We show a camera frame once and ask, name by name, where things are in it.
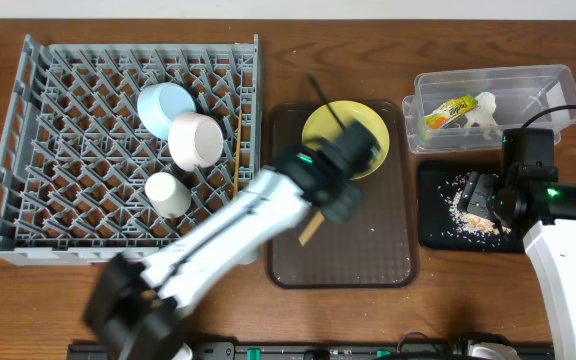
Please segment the white plastic cup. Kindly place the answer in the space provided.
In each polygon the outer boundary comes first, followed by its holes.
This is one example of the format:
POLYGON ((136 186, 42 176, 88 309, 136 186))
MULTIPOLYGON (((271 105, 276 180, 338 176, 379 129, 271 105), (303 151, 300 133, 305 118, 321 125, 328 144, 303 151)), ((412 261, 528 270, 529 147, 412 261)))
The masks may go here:
POLYGON ((154 210, 164 218, 179 218, 191 206, 191 192, 175 176, 158 172, 145 183, 145 194, 154 210))

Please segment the yellow green snack wrapper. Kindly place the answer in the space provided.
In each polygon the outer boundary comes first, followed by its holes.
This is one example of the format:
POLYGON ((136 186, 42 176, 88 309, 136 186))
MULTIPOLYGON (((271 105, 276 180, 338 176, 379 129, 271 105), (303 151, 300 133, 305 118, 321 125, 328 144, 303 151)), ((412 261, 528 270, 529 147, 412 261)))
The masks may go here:
POLYGON ((452 121, 474 110, 478 101, 472 95, 450 99, 425 116, 426 125, 433 130, 443 128, 452 121))

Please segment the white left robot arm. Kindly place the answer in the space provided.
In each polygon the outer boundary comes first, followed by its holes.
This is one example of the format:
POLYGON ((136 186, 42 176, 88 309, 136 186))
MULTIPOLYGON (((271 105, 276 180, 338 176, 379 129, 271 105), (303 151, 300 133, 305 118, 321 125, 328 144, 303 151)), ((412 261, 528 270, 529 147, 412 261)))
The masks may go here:
POLYGON ((327 143, 289 148, 228 205, 182 238, 139 261, 126 253, 102 270, 83 320, 111 359, 174 359, 183 319, 243 257, 295 227, 313 206, 357 189, 350 180, 371 149, 327 143))

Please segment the wooden chopstick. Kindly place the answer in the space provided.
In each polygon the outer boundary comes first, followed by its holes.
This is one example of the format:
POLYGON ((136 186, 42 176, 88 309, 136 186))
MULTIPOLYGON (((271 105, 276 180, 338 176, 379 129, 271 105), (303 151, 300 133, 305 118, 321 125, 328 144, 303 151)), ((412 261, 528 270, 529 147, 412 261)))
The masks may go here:
POLYGON ((325 221, 324 215, 321 212, 317 211, 311 218, 310 222, 306 225, 300 236, 298 237, 299 243, 302 246, 305 246, 307 242, 317 232, 317 230, 324 221, 325 221))
POLYGON ((239 170, 240 170, 240 151, 242 140, 242 125, 243 125, 243 111, 239 110, 238 126, 237 126, 237 141, 235 147, 235 162, 234 162, 234 175, 233 175, 233 200, 237 197, 239 191, 239 170))

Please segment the pile of rice scraps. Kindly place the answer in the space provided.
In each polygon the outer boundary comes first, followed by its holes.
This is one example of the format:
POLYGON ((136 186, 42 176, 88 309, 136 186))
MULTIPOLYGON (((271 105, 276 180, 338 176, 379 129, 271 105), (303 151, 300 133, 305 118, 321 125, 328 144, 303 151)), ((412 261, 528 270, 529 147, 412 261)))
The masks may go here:
POLYGON ((478 242, 487 236, 501 235, 491 220, 458 209, 469 176, 470 173, 457 175, 453 180, 446 181, 444 185, 438 187, 440 201, 448 206, 448 226, 442 233, 452 238, 472 235, 478 242))

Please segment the yellow round plate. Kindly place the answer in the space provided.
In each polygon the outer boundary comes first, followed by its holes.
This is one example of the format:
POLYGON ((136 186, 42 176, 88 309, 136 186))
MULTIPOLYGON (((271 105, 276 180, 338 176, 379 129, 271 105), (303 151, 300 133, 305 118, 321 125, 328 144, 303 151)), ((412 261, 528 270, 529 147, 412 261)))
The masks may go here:
MULTIPOLYGON (((379 151, 371 160, 368 168, 355 174, 352 179, 361 179, 374 173, 384 163, 390 148, 389 132, 385 121, 375 110, 359 102, 340 100, 333 101, 330 106, 344 125, 348 126, 352 120, 357 120, 364 125, 376 138, 379 145, 379 151)), ((341 131, 341 127, 328 107, 322 105, 306 120, 302 131, 302 142, 317 150, 319 145, 315 142, 316 138, 333 140, 341 131)))

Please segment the white bowl with food scraps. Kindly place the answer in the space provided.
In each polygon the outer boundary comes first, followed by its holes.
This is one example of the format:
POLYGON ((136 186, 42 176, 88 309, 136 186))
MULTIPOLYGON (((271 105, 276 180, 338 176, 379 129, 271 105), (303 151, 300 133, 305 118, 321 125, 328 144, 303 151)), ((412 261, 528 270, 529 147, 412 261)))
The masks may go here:
POLYGON ((223 135, 210 116, 182 113, 172 122, 168 147, 174 163, 184 171, 207 168, 217 163, 223 152, 223 135))

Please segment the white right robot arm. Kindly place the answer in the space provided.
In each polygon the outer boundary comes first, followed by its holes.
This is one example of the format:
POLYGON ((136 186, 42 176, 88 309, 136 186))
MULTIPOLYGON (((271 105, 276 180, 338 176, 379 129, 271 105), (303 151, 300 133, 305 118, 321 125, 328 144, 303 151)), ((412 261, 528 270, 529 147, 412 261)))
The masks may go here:
POLYGON ((576 359, 576 185, 473 171, 458 208, 509 229, 521 243, 539 282, 554 355, 576 359))

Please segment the light blue saucer plate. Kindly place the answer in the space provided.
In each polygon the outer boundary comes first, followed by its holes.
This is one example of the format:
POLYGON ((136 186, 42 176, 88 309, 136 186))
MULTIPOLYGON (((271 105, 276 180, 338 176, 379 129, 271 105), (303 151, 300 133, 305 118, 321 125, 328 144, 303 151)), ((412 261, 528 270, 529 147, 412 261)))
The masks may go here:
POLYGON ((177 116, 195 111, 192 95, 175 83, 145 87, 137 99, 137 112, 143 126, 162 140, 168 139, 172 122, 177 116))

